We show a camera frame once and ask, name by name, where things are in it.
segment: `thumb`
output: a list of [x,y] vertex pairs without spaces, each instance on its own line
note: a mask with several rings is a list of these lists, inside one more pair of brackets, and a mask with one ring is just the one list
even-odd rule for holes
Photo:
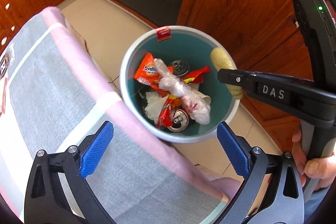
[[335,177],[336,157],[332,155],[328,158],[313,159],[307,162],[304,169],[305,174],[312,179],[327,179]]

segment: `black device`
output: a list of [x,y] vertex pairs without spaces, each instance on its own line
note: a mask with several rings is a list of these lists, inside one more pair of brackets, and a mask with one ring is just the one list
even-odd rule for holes
[[[309,49],[314,82],[240,70],[220,70],[217,78],[243,87],[247,96],[286,111],[308,125],[302,127],[302,140],[309,160],[329,156],[335,144],[336,30],[323,0],[293,0],[293,4]],[[82,171],[85,154],[108,126],[110,123],[105,122],[96,134],[63,153],[49,155],[40,150],[36,154],[25,198],[25,223],[115,223],[87,184],[83,175],[87,172]],[[218,125],[217,138],[244,182],[215,224],[303,222],[304,198],[310,197],[316,181],[307,180],[306,187],[301,188],[290,152],[281,156],[265,154],[260,147],[251,147],[244,138],[236,136],[224,122]],[[72,213],[57,173],[65,173],[86,219]],[[272,178],[264,199],[258,211],[247,217],[265,174],[272,174]]]

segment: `clear plastic bag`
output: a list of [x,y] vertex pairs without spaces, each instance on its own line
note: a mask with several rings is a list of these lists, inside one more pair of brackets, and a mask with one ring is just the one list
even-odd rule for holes
[[161,59],[155,59],[154,66],[162,76],[159,88],[182,98],[182,107],[188,112],[191,119],[200,124],[209,124],[210,106],[203,98],[194,93],[184,81],[173,75]]

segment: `trash can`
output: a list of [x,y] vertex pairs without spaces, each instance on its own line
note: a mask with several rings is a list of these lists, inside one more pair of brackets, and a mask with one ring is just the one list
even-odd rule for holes
[[[193,28],[170,26],[169,29],[170,39],[158,42],[157,30],[151,30],[130,46],[120,69],[121,94],[133,114],[158,138],[173,143],[201,142],[216,136],[216,128],[220,122],[229,123],[232,120],[239,100],[234,99],[226,85],[217,80],[217,71],[210,60],[212,49],[222,46],[204,32]],[[147,52],[152,53],[155,58],[161,58],[166,65],[175,60],[185,60],[189,63],[191,71],[204,66],[210,67],[211,71],[204,75],[204,82],[199,86],[200,92],[211,97],[209,124],[191,123],[181,135],[175,135],[168,129],[156,128],[153,122],[144,116],[141,100],[137,94],[143,85],[133,76]]]

